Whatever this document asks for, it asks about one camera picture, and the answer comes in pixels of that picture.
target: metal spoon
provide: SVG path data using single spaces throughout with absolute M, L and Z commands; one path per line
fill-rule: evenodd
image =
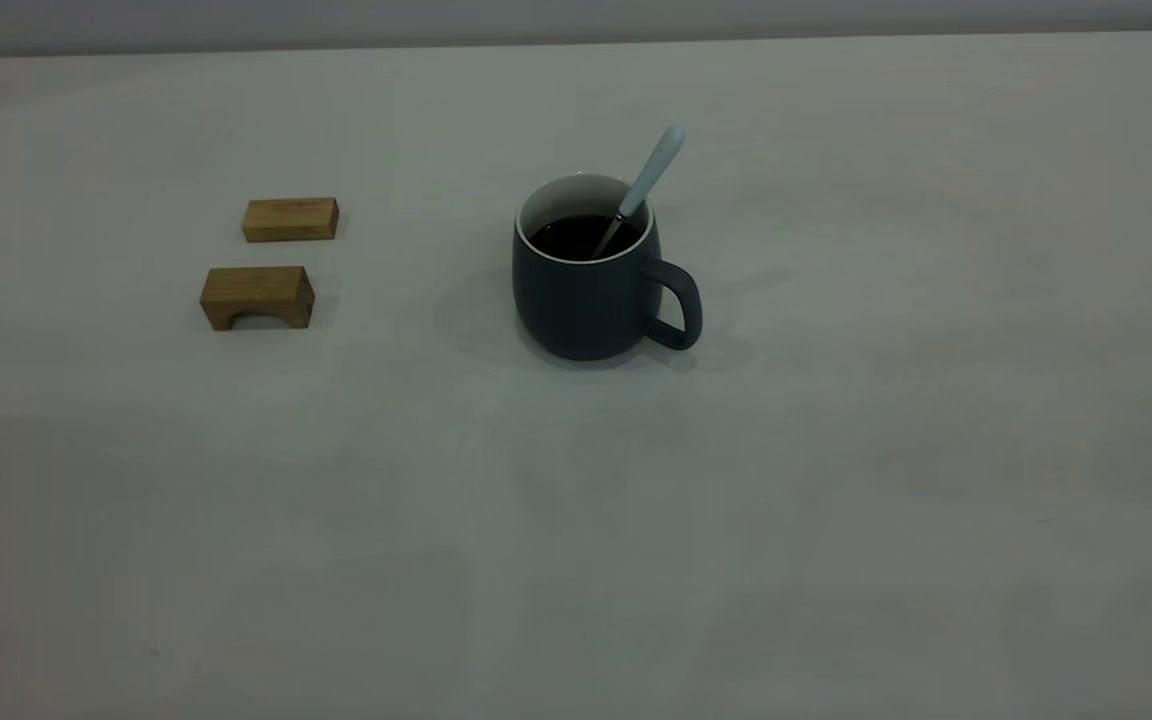
M 616 234 L 617 229 L 621 229 L 621 223 L 634 214 L 635 210 L 639 209 L 644 197 L 649 196 L 649 190 L 652 190 L 652 185 L 660 179 L 660 173 L 669 167 L 673 157 L 679 153 L 683 139 L 684 134 L 679 123 L 673 123 L 664 131 L 660 141 L 657 142 L 655 150 L 652 151 L 652 156 L 649 156 L 646 164 L 643 165 L 639 176 L 630 185 L 630 191 L 626 192 L 626 199 L 621 200 L 620 209 L 616 209 L 616 218 L 612 219 L 612 226 L 607 228 L 607 234 L 604 234 L 594 253 L 589 256 L 590 260 L 598 260 L 598 256 L 602 255 L 607 243 L 612 242 L 612 236 Z

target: dark liquid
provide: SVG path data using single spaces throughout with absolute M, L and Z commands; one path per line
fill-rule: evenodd
M 598 242 L 607 234 L 607 228 L 612 227 L 612 218 L 604 215 L 576 215 L 575 218 L 563 218 L 554 220 L 553 223 L 545 225 L 533 236 L 531 247 L 548 255 L 550 258 L 559 260 L 591 260 Z M 643 237 L 643 232 L 631 227 L 629 222 L 622 223 L 621 229 L 607 242 L 607 247 L 599 252 L 599 258 L 611 258 L 617 252 L 623 252 L 628 247 Z

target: mug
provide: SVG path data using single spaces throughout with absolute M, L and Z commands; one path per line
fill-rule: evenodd
M 660 259 L 652 202 L 626 219 L 643 228 L 628 249 L 598 260 L 563 260 L 536 250 L 529 238 L 563 218 L 616 214 L 630 187 L 620 179 L 581 173 L 531 192 L 513 222 L 513 302 L 526 332 L 545 350 L 569 361 L 602 361 L 644 336 L 685 350 L 700 336 L 700 293 L 677 265 Z M 679 296 L 684 328 L 657 318 L 660 287 Z

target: wooden block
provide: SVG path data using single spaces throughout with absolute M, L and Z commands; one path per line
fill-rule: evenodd
M 294 328 L 306 328 L 314 311 L 314 288 L 300 265 L 212 268 L 200 303 L 214 331 L 228 331 L 238 314 L 273 314 Z
M 243 218 L 243 234 L 247 242 L 332 240 L 339 219 L 335 197 L 251 200 Z

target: spoon handle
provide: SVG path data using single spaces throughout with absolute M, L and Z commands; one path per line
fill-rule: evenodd
M 652 185 L 660 179 L 660 173 L 669 167 L 673 157 L 679 153 L 683 139 L 684 134 L 679 123 L 673 123 L 664 131 L 660 141 L 657 142 L 655 150 L 652 151 L 652 156 L 643 165 L 639 177 L 634 181 L 630 191 L 626 192 L 626 199 L 621 200 L 621 206 L 616 210 L 620 217 L 628 218 L 634 214 L 635 210 L 639 209 L 644 197 L 649 196 L 649 190 L 652 190 Z

